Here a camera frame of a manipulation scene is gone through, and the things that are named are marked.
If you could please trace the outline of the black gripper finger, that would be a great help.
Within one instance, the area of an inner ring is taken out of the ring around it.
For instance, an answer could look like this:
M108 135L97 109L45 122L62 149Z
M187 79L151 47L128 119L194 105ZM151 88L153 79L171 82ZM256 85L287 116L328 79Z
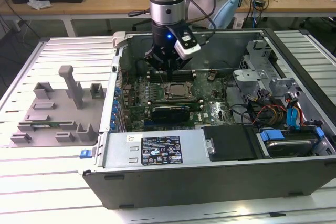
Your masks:
M144 60L158 71L164 71L167 75L167 80L172 80L172 69L170 59L163 47L152 47L144 55Z
M183 60L180 55L173 50L171 54L171 77L173 76L173 73L177 70L180 70L184 68L184 66L189 62L190 60Z

